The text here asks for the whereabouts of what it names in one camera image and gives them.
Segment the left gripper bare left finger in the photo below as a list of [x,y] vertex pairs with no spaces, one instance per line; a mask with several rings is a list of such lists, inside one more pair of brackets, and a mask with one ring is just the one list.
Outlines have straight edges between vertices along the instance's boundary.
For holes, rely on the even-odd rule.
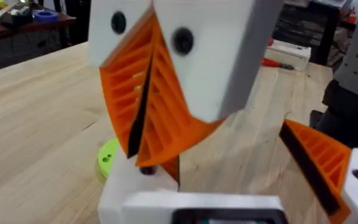
[[144,175],[135,166],[135,160],[136,156],[128,159],[122,149],[118,149],[112,157],[112,166],[98,203],[100,223],[122,223],[121,206],[136,192],[178,190],[177,181],[161,166],[154,167],[154,174]]

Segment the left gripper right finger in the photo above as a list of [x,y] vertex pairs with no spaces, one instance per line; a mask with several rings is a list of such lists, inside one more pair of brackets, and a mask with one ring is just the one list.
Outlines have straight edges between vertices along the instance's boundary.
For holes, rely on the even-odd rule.
[[280,139],[296,161],[328,223],[358,223],[358,147],[350,148],[286,119]]

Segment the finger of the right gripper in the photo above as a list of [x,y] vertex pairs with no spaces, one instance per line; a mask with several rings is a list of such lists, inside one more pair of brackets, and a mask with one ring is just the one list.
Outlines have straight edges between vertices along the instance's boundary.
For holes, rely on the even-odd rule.
[[172,166],[242,110],[280,0],[154,1],[157,40],[136,164]]
[[151,1],[93,1],[89,61],[99,67],[110,119],[128,158],[138,154],[154,46]]

